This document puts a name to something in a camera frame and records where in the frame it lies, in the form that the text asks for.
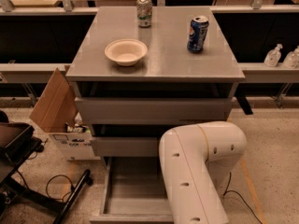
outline cabinet top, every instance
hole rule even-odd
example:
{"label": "cabinet top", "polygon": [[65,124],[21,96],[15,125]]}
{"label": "cabinet top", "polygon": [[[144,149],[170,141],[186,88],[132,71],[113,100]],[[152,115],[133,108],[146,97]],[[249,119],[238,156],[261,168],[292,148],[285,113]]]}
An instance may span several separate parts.
{"label": "cabinet top", "polygon": [[[200,53],[190,53],[187,41],[192,18],[208,17]],[[105,55],[118,39],[137,39],[148,47],[138,64],[121,67]],[[138,27],[136,7],[100,7],[66,74],[72,81],[236,82],[244,79],[234,54],[210,7],[154,7],[150,28]]]}

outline plastic bottle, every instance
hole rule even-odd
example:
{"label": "plastic bottle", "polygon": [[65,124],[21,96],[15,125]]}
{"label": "plastic bottle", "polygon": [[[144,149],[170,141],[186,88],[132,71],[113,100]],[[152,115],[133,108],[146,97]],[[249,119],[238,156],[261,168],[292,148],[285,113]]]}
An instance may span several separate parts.
{"label": "plastic bottle", "polygon": [[287,68],[296,68],[299,64],[299,46],[294,51],[290,51],[283,61],[283,66]]}
{"label": "plastic bottle", "polygon": [[278,65],[278,61],[281,57],[280,49],[282,49],[281,44],[277,44],[274,49],[271,49],[264,59],[264,63],[268,66],[274,67]]}

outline concrete floor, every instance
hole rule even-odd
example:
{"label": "concrete floor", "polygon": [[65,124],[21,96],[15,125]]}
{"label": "concrete floor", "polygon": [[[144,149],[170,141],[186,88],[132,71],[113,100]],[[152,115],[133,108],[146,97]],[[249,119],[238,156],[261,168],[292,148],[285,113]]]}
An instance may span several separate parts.
{"label": "concrete floor", "polygon": [[[249,103],[253,115],[244,115],[235,102],[228,120],[239,126],[248,139],[247,152],[232,171],[229,189],[242,195],[263,224],[299,223],[299,100],[287,97],[284,109],[278,109],[266,97],[251,98]],[[0,108],[11,121],[34,125],[28,118],[32,111],[29,100],[0,98]],[[34,127],[35,136],[46,140],[48,136]],[[105,174],[101,161],[67,161],[49,140],[44,152],[27,161],[20,172],[31,189],[45,194],[46,184],[53,176],[67,175],[76,183],[85,169],[91,170],[93,185],[83,188],[64,220],[64,223],[84,224],[99,214]],[[54,179],[49,185],[49,193],[55,198],[62,198],[68,191],[69,184],[64,178]],[[227,193],[221,200],[230,223],[260,223],[237,194]],[[0,223],[45,224],[53,220],[54,214],[48,210],[16,199]]]}

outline soda can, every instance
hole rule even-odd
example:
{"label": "soda can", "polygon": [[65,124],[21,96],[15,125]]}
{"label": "soda can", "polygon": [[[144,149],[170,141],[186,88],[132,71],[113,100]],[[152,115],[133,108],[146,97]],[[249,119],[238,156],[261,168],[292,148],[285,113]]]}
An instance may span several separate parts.
{"label": "soda can", "polygon": [[137,0],[138,26],[151,26],[152,2],[151,0]]}
{"label": "soda can", "polygon": [[187,44],[189,52],[196,53],[203,50],[207,27],[208,18],[206,16],[197,16],[191,20]]}

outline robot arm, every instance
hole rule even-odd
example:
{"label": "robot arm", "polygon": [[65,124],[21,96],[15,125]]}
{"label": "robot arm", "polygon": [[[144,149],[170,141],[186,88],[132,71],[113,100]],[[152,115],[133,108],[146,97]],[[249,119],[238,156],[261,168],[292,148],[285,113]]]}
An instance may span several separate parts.
{"label": "robot arm", "polygon": [[228,223],[214,184],[231,171],[246,143],[244,133],[224,121],[180,126],[163,135],[159,156],[175,224]]}

